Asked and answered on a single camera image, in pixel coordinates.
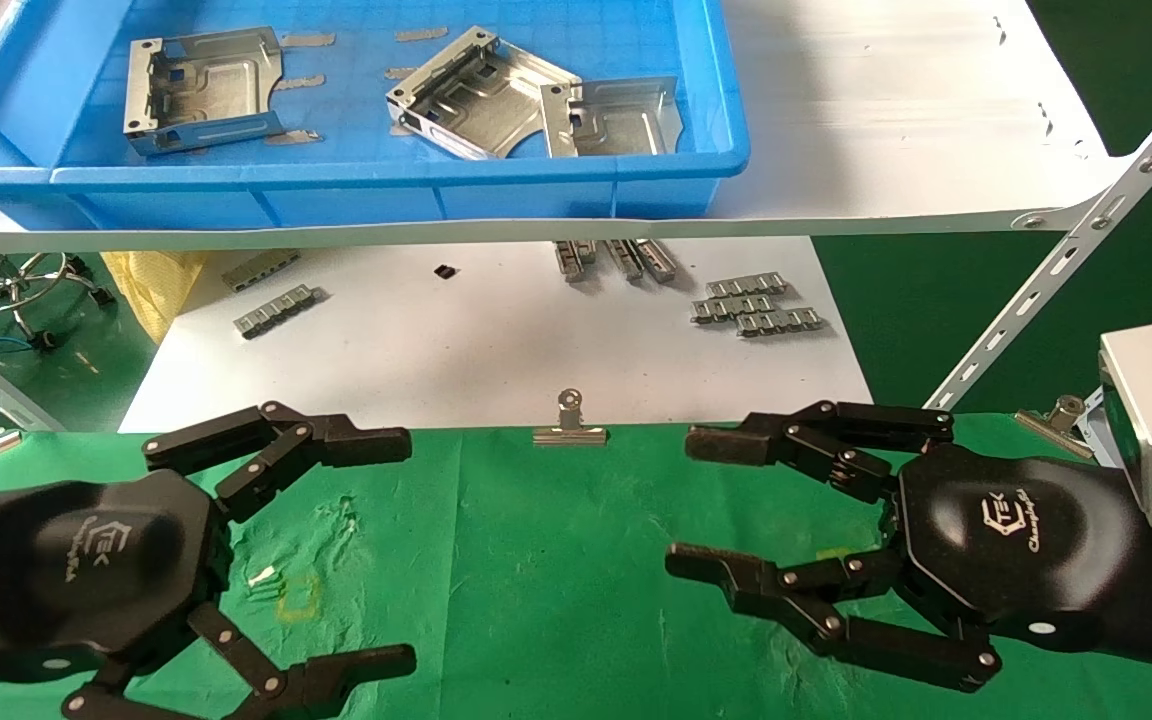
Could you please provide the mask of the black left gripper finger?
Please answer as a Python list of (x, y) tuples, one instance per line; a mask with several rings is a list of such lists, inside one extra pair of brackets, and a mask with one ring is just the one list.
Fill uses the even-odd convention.
[[(410, 675), (417, 666), (411, 644), (389, 644), (314, 655), (288, 669), (278, 669), (215, 602), (200, 602), (185, 620), (188, 628), (210, 644), (250, 687), (250, 694), (227, 719), (334, 719), (356, 687)], [(69, 694), (61, 705), (61, 715), (67, 719), (191, 719), (183, 712), (128, 698), (126, 688), (132, 675), (129, 664), (105, 662), (90, 682)]]
[(388, 464), (411, 458), (412, 452), (407, 429), (357, 429), (344, 414), (298, 414), (273, 401), (200, 420), (143, 445), (151, 471), (192, 475), (242, 460), (243, 465), (215, 488), (217, 506), (234, 523), (251, 520), (317, 465)]

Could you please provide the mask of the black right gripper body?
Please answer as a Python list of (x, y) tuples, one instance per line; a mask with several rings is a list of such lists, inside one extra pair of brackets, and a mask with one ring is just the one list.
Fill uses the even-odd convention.
[(1139, 509), (1111, 470), (942, 445), (899, 471), (899, 596), (943, 632), (1111, 650)]

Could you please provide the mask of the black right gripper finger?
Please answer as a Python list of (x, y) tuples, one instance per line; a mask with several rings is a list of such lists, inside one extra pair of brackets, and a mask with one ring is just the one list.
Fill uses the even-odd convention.
[(892, 676), (975, 694), (1005, 667), (987, 632), (952, 624), (937, 635), (838, 611), (838, 602), (890, 593), (902, 562), (893, 550), (781, 566), (748, 553), (673, 543), (672, 577), (721, 589), (730, 611), (782, 626), (814, 655)]
[(694, 425), (685, 455), (741, 467), (791, 468), (846, 497), (877, 503), (896, 492), (890, 462), (869, 450), (922, 454), (954, 441), (954, 416), (919, 407), (818, 401), (796, 414), (749, 414), (736, 427)]

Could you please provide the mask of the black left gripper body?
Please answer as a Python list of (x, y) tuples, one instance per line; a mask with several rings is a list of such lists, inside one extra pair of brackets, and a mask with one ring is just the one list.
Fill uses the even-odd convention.
[(223, 592), (229, 543), (214, 498), (177, 471), (0, 491), (0, 682), (161, 669)]

